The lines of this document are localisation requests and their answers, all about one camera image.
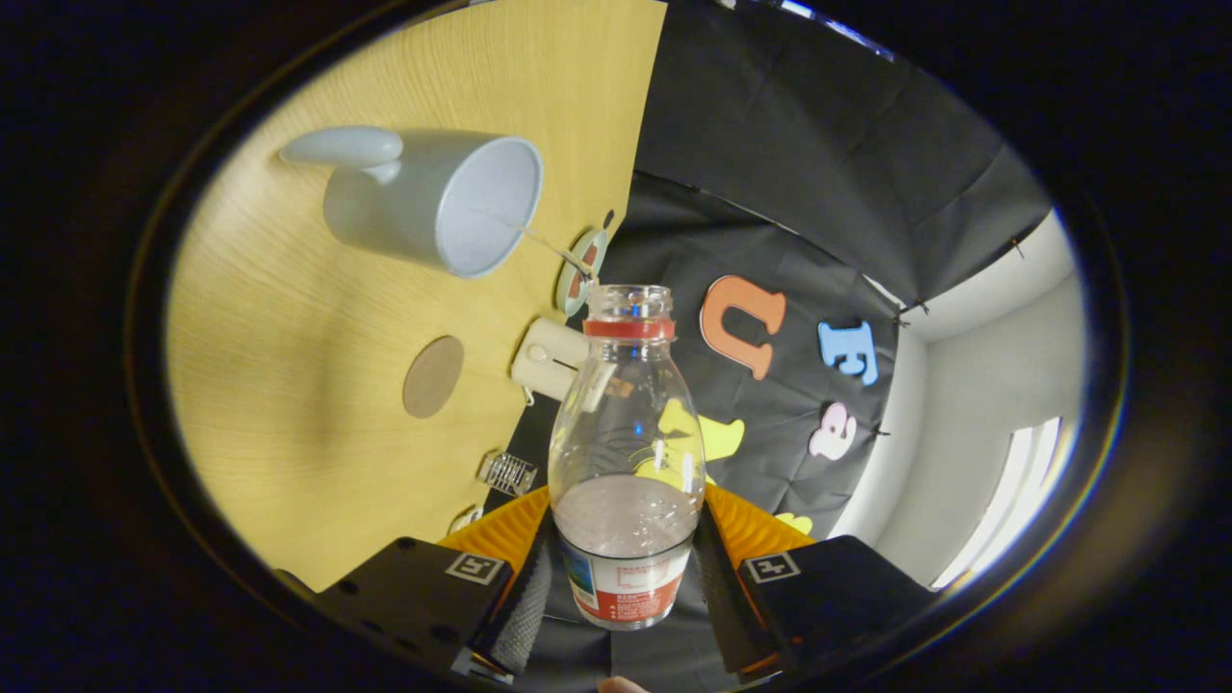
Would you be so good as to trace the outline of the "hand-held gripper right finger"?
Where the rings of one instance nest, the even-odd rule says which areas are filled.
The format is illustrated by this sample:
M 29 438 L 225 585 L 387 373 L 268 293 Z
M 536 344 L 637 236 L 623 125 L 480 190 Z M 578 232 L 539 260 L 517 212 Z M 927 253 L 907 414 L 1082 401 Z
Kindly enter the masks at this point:
M 938 601 L 859 538 L 814 540 L 716 485 L 694 538 L 708 621 L 739 679 L 841 658 Z

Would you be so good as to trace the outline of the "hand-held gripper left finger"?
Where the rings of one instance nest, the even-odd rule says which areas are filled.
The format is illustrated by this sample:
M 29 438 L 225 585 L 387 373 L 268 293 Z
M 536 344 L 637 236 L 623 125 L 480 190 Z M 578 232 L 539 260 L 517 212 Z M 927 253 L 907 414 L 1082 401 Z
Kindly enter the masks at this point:
M 549 488 L 439 543 L 398 538 L 317 593 L 317 609 L 432 675 L 516 679 L 552 588 Z

